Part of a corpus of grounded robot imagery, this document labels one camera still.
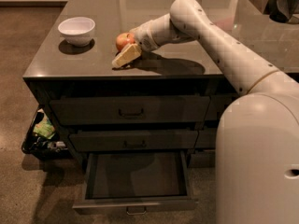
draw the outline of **drawer handle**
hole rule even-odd
[[[145,215],[147,213],[147,207],[144,207],[144,211],[142,213],[130,213],[129,207],[127,207],[127,215],[129,216],[138,216],[138,215]]]
[[[119,109],[119,116],[125,119],[138,119],[143,117],[143,115],[144,115],[143,108],[138,113],[124,113],[123,111],[121,111],[121,109]]]
[[[129,148],[138,148],[138,147],[146,147],[146,141],[142,140],[141,144],[129,144],[127,141],[123,142],[124,147],[129,147]]]

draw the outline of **red apple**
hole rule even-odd
[[[116,48],[118,49],[118,51],[121,51],[128,43],[135,43],[134,34],[123,33],[116,37]]]

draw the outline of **bowl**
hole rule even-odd
[[[61,22],[58,30],[68,43],[76,47],[85,47],[94,37],[94,27],[94,20],[76,17]]]

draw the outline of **floor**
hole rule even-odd
[[[22,75],[59,7],[0,7],[0,223],[215,223],[215,170],[189,169],[194,211],[81,216],[72,209],[84,174],[73,159],[39,161],[21,151],[37,102]]]

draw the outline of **open drawer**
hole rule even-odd
[[[178,152],[91,154],[80,214],[190,210],[196,206],[185,155]]]

